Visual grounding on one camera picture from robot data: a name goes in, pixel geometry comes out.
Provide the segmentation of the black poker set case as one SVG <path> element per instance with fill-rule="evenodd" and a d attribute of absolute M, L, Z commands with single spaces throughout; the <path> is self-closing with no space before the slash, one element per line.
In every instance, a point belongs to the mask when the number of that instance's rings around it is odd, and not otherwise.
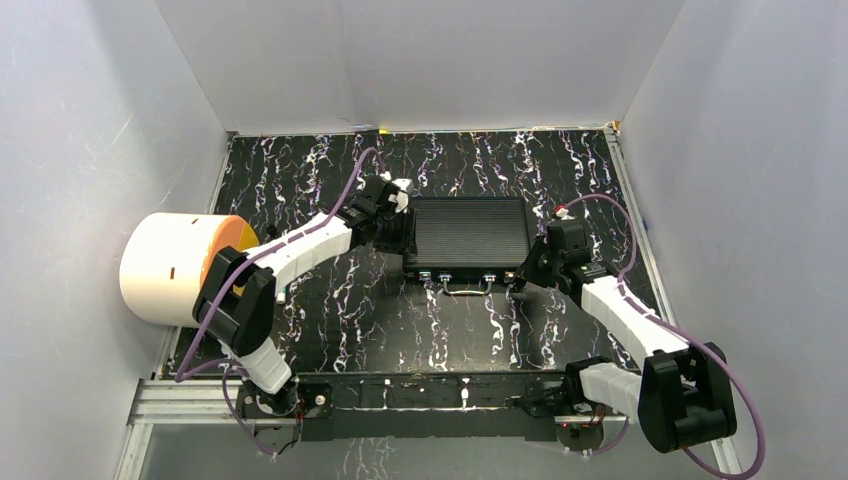
<path fill-rule="evenodd" d="M 495 286 L 520 289 L 518 269 L 531 249 L 521 197 L 415 197 L 406 276 L 451 296 L 483 296 Z"/>

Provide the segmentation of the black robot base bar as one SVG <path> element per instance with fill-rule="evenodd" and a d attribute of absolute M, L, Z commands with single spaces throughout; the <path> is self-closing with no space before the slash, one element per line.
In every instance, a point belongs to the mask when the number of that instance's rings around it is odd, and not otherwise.
<path fill-rule="evenodd" d="M 248 423 L 297 427 L 306 442 L 369 437 L 522 437 L 595 445 L 625 417 L 578 401 L 559 371 L 304 373 L 272 396 L 238 390 Z"/>

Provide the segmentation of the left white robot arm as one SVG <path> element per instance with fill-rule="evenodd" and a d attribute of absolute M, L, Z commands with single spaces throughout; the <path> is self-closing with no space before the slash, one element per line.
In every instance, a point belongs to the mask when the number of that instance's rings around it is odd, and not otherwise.
<path fill-rule="evenodd" d="M 240 365 L 271 414 L 286 416 L 299 400 L 293 370 L 271 337 L 277 301 L 293 281 L 360 246 L 409 252 L 415 221 L 410 189 L 407 178 L 370 176 L 302 227 L 246 252 L 224 247 L 215 254 L 193 318 Z"/>

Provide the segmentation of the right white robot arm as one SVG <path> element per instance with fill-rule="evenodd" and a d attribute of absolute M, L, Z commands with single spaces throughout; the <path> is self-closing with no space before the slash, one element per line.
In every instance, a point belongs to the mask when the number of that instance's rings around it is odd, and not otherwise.
<path fill-rule="evenodd" d="M 635 421 L 660 453 L 729 437 L 737 416 L 723 352 L 708 343 L 698 349 L 650 320 L 651 310 L 628 296 L 611 268 L 592 260 L 588 235 L 578 220 L 557 220 L 536 237 L 519 276 L 555 287 L 603 324 L 638 364 L 638 372 L 604 357 L 568 364 L 560 389 L 577 414 L 599 404 Z"/>

